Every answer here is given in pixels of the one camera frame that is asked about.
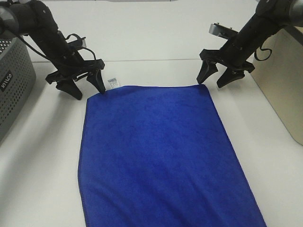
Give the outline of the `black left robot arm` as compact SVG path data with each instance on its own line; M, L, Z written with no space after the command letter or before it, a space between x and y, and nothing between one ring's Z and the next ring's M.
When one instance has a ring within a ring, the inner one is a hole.
M85 38L73 33L64 36L59 30L50 9L40 0L11 0L0 3L0 37L18 38L29 45L23 38L29 36L40 48L38 55L49 60L57 69L45 80L56 83L56 88L77 100L82 99L82 92L76 82L85 78L99 93L106 91L101 71L105 67L102 59L85 60L80 50L86 50Z

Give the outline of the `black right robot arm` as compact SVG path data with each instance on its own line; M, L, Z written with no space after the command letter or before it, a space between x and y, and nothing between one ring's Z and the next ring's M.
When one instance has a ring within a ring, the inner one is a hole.
M261 0L254 15L239 31L218 23L210 25L209 33L226 39L219 50L203 49L199 54L202 67L197 76L202 84L218 71L217 64L226 70L217 80L223 86L244 78L244 72L251 73L255 67L247 59L272 35L287 26L303 26L303 2L301 0Z

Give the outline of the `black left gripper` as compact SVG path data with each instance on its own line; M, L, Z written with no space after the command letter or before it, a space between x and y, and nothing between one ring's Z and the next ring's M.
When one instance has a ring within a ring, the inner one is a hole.
M80 66L70 66L51 60L51 63L57 68L57 71L49 74L45 80L52 84L57 82L56 88L63 91L77 100L82 99L82 93L73 80L78 81L87 76L87 81L91 83L99 93L104 94L104 86L101 71L105 67L102 59L84 60Z

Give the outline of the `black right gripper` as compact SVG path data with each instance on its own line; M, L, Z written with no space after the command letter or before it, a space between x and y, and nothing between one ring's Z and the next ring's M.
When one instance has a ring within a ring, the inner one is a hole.
M222 88L231 82L244 78L244 70L252 72L255 67L247 59L255 50L250 47L227 47L219 50L203 49L200 58L203 61L196 78L198 84L203 84L211 75L218 71L216 63L227 67L217 80L217 86Z

